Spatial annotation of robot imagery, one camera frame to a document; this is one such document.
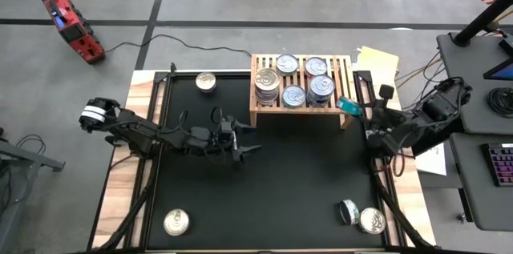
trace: can lid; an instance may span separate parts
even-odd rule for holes
[[[283,100],[289,106],[298,107],[305,102],[305,99],[305,90],[297,85],[287,86],[283,90]]]
[[[379,234],[385,230],[385,216],[376,208],[367,208],[360,215],[360,226],[367,233]]]
[[[317,95],[331,95],[335,90],[335,82],[328,75],[316,75],[310,81],[310,89]]]
[[[321,75],[326,73],[328,65],[324,59],[312,57],[306,60],[305,68],[312,75]]]
[[[277,69],[282,73],[293,73],[299,68],[297,58],[291,54],[283,54],[277,59]]]
[[[338,211],[345,224],[355,225],[360,221],[360,212],[352,200],[342,200],[338,204]]]
[[[216,76],[213,73],[201,73],[196,77],[196,85],[201,90],[210,90],[216,85]]]
[[[184,234],[188,226],[189,215],[182,209],[173,209],[164,218],[164,229],[171,236]]]
[[[255,85],[263,91],[272,91],[280,86],[278,72],[274,69],[265,68],[255,75]]]

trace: teal object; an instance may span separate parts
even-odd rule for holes
[[[346,99],[344,97],[340,97],[340,99],[337,101],[337,107],[348,114],[356,116],[359,116],[362,111],[360,105],[355,103],[353,100]]]

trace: black pole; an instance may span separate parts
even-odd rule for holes
[[[490,25],[502,12],[513,4],[513,0],[496,0],[484,10],[474,21],[463,29],[452,40],[457,46],[467,46],[470,40],[481,30]]]

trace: red power tool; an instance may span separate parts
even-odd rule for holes
[[[105,50],[94,36],[89,22],[70,0],[42,0],[52,21],[64,40],[86,62],[92,64],[105,58]]]

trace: black floor stripe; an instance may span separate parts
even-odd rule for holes
[[[144,20],[87,20],[92,26],[146,26]],[[0,25],[39,25],[52,26],[50,19],[0,18]]]
[[[141,44],[149,41],[151,36],[153,35],[153,30],[155,29],[157,16],[159,15],[160,5],[162,4],[162,0],[155,0],[153,2],[153,7],[150,13],[150,20],[146,27],[146,32],[144,32],[143,41]],[[146,46],[142,46],[139,50],[139,55],[137,56],[137,62],[135,62],[135,70],[142,70],[144,68],[144,63],[146,62],[147,50],[149,48],[149,44]]]
[[[205,28],[294,28],[294,29],[363,29],[386,30],[461,30],[465,24],[388,23],[388,22],[240,22],[240,21],[157,21],[156,26]]]

